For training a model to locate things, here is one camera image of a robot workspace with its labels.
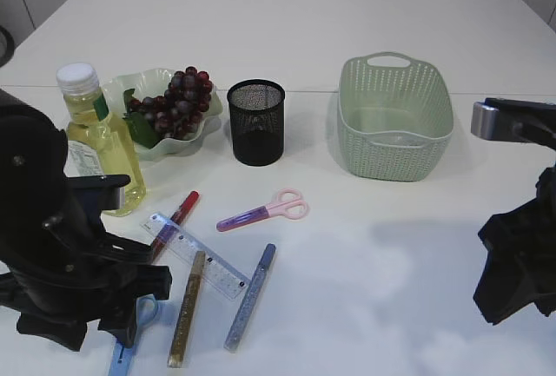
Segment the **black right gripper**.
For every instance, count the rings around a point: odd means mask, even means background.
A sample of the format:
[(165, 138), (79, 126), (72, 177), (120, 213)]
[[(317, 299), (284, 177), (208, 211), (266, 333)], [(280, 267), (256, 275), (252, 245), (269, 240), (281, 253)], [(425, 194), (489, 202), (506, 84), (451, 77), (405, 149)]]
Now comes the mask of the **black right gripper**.
[(473, 300), (497, 325), (529, 304), (555, 312), (555, 168), (536, 183), (536, 196), (513, 211), (490, 217), (478, 232), (487, 250)]

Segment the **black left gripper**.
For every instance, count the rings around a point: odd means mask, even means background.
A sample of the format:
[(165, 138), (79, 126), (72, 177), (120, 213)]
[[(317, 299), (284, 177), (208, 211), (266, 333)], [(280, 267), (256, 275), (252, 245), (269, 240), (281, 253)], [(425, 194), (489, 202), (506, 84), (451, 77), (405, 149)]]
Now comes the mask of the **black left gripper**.
[(150, 246), (107, 231), (67, 175), (1, 177), (1, 304), (17, 331), (78, 352), (89, 322), (125, 348), (135, 344), (137, 301), (168, 300), (172, 275)]

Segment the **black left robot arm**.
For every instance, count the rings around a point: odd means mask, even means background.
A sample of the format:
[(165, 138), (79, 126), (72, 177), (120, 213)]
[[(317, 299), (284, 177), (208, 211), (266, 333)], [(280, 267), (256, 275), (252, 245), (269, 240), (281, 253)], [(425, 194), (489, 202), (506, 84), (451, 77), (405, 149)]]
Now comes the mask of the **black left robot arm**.
[(169, 297), (172, 276), (152, 248), (109, 233), (101, 213), (127, 175), (69, 177), (69, 141), (41, 111), (1, 95), (1, 304), (17, 331), (77, 351), (88, 324), (134, 345), (137, 301)]

